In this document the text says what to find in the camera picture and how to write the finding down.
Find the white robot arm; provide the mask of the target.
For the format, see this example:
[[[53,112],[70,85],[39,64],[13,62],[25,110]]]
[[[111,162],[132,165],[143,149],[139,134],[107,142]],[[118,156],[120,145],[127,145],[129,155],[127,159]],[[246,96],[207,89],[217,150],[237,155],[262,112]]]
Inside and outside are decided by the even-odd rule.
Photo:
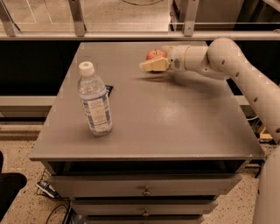
[[[211,44],[164,45],[139,64],[145,72],[192,71],[213,79],[230,78],[241,90],[276,143],[280,143],[280,87],[247,60],[230,38]],[[280,224],[280,148],[261,170],[253,224]]]

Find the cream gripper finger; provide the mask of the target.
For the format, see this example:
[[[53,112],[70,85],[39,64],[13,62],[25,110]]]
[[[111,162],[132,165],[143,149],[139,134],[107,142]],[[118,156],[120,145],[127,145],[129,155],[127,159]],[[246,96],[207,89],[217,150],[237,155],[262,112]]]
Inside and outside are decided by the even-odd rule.
[[[158,56],[153,59],[148,59],[139,64],[139,68],[145,72],[163,72],[170,66],[170,62],[163,56]]]

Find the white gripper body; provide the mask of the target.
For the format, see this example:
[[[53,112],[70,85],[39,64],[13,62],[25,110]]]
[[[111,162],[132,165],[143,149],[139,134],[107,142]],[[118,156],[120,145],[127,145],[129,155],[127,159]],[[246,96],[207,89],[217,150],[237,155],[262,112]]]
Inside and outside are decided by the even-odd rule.
[[[170,69],[174,71],[185,71],[186,52],[190,48],[189,45],[164,45],[163,50],[166,58],[170,62]]]

